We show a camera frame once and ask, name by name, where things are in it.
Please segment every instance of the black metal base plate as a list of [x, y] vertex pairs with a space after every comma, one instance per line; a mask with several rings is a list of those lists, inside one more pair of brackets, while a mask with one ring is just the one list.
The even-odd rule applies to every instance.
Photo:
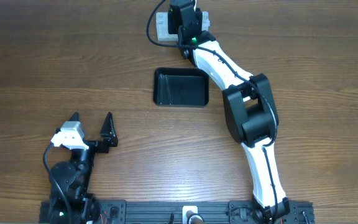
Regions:
[[[171, 214], [174, 215], [173, 223], [182, 223], [182, 208], [185, 205], [195, 205], [198, 213], [207, 224], [256, 224], [249, 209], [233, 210], [229, 216], [227, 211], [238, 206], [248, 206], [252, 209], [252, 201], [230, 202], [126, 202], [125, 200], [100, 200], [103, 211], [103, 223], [105, 224], [168, 224]], [[41, 206], [40, 222], [45, 220], [44, 206]], [[305, 211], [310, 224], [314, 224], [313, 204], [309, 202], [290, 201], [291, 212], [277, 220], [281, 224], [307, 224], [303, 216]]]

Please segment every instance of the wood grain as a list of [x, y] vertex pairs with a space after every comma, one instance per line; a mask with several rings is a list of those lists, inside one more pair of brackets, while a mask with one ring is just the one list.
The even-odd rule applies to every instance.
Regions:
[[[186, 67], [148, 43], [156, 0], [0, 0], [0, 222], [37, 222], [50, 184], [42, 154], [79, 111], [88, 138], [108, 111], [119, 147], [97, 155], [90, 192], [128, 201], [247, 200], [252, 178], [221, 91], [205, 108], [152, 101], [158, 67]], [[358, 223], [358, 1], [203, 0], [211, 32], [242, 68], [269, 77], [276, 160], [317, 223]], [[155, 36], [155, 27], [151, 31]], [[49, 163], [68, 159], [54, 149]]]

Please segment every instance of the black plastic container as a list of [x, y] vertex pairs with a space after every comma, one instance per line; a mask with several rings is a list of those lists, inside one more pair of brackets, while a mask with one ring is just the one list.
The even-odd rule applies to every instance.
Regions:
[[203, 107], [209, 101], [209, 76], [197, 68], [158, 68], [154, 103], [159, 106]]

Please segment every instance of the table top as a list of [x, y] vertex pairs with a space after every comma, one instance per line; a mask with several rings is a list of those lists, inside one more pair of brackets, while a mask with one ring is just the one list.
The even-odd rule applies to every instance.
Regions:
[[[154, 70], [191, 68], [152, 45], [158, 0], [0, 0], [0, 222], [37, 222], [50, 183], [42, 154], [74, 111], [98, 138], [108, 111], [119, 146], [96, 156], [89, 191], [128, 201], [249, 200], [244, 150], [221, 90], [204, 108], [152, 101]], [[358, 1], [199, 0], [238, 66], [268, 76], [280, 125], [275, 158], [288, 198], [317, 223], [358, 223]], [[162, 6], [164, 11], [168, 3]], [[152, 36], [155, 36], [153, 22]], [[53, 149], [52, 166], [70, 152]]]

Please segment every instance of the white plastic part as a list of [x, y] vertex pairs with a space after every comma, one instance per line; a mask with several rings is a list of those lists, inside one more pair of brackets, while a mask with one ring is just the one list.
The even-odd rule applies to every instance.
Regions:
[[[223, 52], [217, 41], [208, 41], [200, 44], [199, 47], [216, 51], [216, 53], [222, 56], [242, 78], [249, 80], [249, 77], [252, 76], [251, 73], [238, 67], [238, 65]], [[205, 50], [196, 49], [193, 50], [193, 58], [196, 66], [206, 72], [221, 90], [227, 89], [230, 85], [239, 85], [243, 83], [241, 79], [234, 76], [227, 65], [222, 63], [218, 56]]]
[[[264, 140], [255, 143], [255, 147], [253, 148], [249, 148], [244, 143], [241, 144], [247, 154], [249, 168], [251, 169], [252, 181], [254, 183], [254, 197], [263, 207], [272, 207], [275, 205], [275, 197], [271, 185], [272, 183], [270, 181], [269, 170], [267, 168], [265, 154], [262, 150], [262, 145], [269, 142], [270, 139], [265, 138]], [[280, 179], [278, 178], [277, 165], [274, 158], [274, 144], [266, 147], [266, 151], [276, 189], [277, 203], [280, 203], [285, 197], [285, 192], [281, 186]]]
[[84, 149], [90, 147], [83, 142], [85, 131], [79, 121], [66, 121], [60, 128], [60, 131], [50, 140], [53, 146], [64, 145], [68, 149]]
[[[203, 12], [202, 30], [208, 31], [211, 23], [208, 19], [208, 12]], [[177, 34], [168, 33], [168, 13], [158, 12], [155, 15], [155, 26], [157, 28], [158, 41], [178, 41]]]

